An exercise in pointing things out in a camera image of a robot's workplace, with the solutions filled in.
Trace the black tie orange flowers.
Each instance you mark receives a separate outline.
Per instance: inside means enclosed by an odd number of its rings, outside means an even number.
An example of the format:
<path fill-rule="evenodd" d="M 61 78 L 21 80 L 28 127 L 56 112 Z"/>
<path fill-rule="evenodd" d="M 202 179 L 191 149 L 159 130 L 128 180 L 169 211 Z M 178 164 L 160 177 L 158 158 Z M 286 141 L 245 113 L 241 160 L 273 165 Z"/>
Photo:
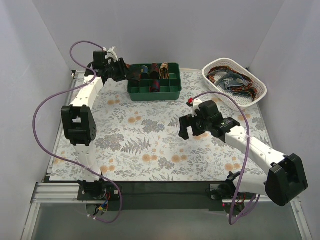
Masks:
<path fill-rule="evenodd" d="M 127 64 L 127 66 L 129 67 L 129 70 L 131 71 L 131 74 L 132 74 L 132 80 L 128 80 L 128 81 L 139 83 L 141 81 L 141 77 L 140 77 L 141 69 L 138 66 L 131 65 L 131 64 Z"/>

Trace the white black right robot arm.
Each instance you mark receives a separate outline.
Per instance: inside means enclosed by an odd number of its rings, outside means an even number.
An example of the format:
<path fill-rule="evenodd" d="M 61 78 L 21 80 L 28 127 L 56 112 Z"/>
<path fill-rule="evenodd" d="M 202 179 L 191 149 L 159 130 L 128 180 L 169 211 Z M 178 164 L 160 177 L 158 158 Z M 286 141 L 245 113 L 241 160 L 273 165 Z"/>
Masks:
<path fill-rule="evenodd" d="M 236 148 L 255 162 L 265 176 L 253 177 L 240 172 L 229 173 L 225 180 L 227 195 L 237 199 L 243 193 L 269 197 L 278 206 L 285 206 L 308 188 L 303 162 L 296 154 L 276 151 L 255 137 L 248 136 L 235 119 L 223 118 L 212 100 L 189 99 L 192 112 L 179 118 L 179 136 L 189 139 L 188 128 L 198 137 L 211 133 L 227 145 Z"/>

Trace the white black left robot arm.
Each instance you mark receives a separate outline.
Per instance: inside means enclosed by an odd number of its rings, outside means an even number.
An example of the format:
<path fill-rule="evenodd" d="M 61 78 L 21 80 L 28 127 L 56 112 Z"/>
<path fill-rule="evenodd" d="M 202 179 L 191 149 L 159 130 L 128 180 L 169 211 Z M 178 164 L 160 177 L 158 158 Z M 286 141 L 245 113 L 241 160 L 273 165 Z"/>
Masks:
<path fill-rule="evenodd" d="M 93 52 L 93 62 L 85 71 L 83 84 L 75 99 L 61 109 L 64 136 L 74 146 L 78 162 L 83 169 L 83 179 L 77 182 L 84 193 L 95 200 L 106 196 L 106 187 L 97 165 L 94 140 L 97 125 L 92 114 L 92 107 L 108 79 L 115 82 L 127 80 L 131 76 L 128 66 L 118 58 L 115 48 Z"/>

